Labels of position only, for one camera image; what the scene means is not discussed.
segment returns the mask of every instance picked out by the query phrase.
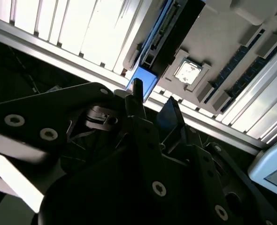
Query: white surface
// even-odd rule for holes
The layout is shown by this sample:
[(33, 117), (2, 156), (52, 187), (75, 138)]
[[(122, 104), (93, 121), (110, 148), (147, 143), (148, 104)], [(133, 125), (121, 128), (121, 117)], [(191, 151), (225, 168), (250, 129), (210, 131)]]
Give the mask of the white surface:
[(9, 22), (11, 0), (0, 0), (0, 20)]
[(119, 17), (125, 11), (126, 5), (123, 5), (123, 0), (97, 2), (81, 48), (85, 59), (97, 65), (103, 62), (106, 68), (113, 69), (117, 59), (117, 56), (114, 56), (116, 48), (122, 48), (119, 36), (123, 36), (123, 42), (127, 32), (118, 24)]
[(38, 36), (46, 41), (49, 39), (55, 5), (56, 0), (43, 0), (41, 4), (38, 21)]
[(59, 42), (62, 48), (79, 55), (96, 0), (70, 0)]
[(49, 39), (50, 43), (52, 43), (53, 45), (56, 45), (58, 42), (67, 3), (68, 3), (68, 0), (59, 0), (57, 2), (54, 21), (51, 27), (51, 31), (50, 31), (51, 34)]
[(124, 69), (123, 67), (123, 61), (127, 55), (127, 52), (140, 28), (140, 25), (145, 18), (145, 15), (150, 8), (151, 1), (146, 1), (146, 0), (140, 0), (138, 10), (136, 17), (134, 18), (133, 24), (130, 27), (129, 34), (127, 36), (127, 40), (125, 41), (123, 48), (121, 50), (121, 53), (117, 59), (117, 62), (115, 64), (114, 72), (117, 74), (121, 74), (122, 70)]
[(0, 177), (36, 213), (39, 212), (43, 194), (40, 193), (5, 157), (0, 155)]
[(231, 8), (253, 25), (261, 25), (277, 11), (277, 0), (234, 0)]
[(17, 0), (15, 3), (15, 26), (34, 33), (39, 0)]

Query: white slat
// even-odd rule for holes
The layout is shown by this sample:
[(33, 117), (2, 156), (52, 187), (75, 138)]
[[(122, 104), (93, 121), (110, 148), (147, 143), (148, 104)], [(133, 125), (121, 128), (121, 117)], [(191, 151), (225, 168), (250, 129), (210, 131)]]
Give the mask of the white slat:
[(64, 19), (64, 13), (66, 11), (68, 0), (57, 0), (55, 6), (55, 15), (53, 24), (51, 26), (51, 33), (49, 37), (49, 42), (56, 45), (59, 39), (60, 31), (62, 29), (62, 23)]
[(0, 0), (0, 20), (9, 22), (11, 0)]
[(39, 0), (17, 0), (15, 3), (15, 26), (33, 34)]
[(62, 43), (63, 49), (79, 55), (95, 2), (95, 0), (69, 1), (59, 36), (59, 42)]
[(49, 39), (55, 5), (56, 0), (43, 0), (41, 4), (37, 31), (39, 32), (38, 36), (46, 41)]
[(106, 68), (110, 64), (111, 69), (113, 69), (117, 59), (117, 57), (113, 57), (113, 49), (116, 48), (116, 45), (119, 45), (114, 30), (122, 5), (123, 0), (97, 2), (81, 48), (85, 59), (97, 65), (105, 63)]

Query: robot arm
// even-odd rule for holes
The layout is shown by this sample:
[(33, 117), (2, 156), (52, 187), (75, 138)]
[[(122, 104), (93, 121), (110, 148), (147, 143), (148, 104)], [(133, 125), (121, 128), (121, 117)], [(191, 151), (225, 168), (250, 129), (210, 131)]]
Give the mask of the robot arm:
[[(40, 225), (277, 225), (277, 212), (220, 146), (189, 144), (177, 101), (153, 124), (142, 100), (135, 79), (132, 94), (88, 83), (0, 103), (0, 191), (21, 197)], [(110, 133), (107, 155), (65, 173), (64, 145), (96, 129)]]

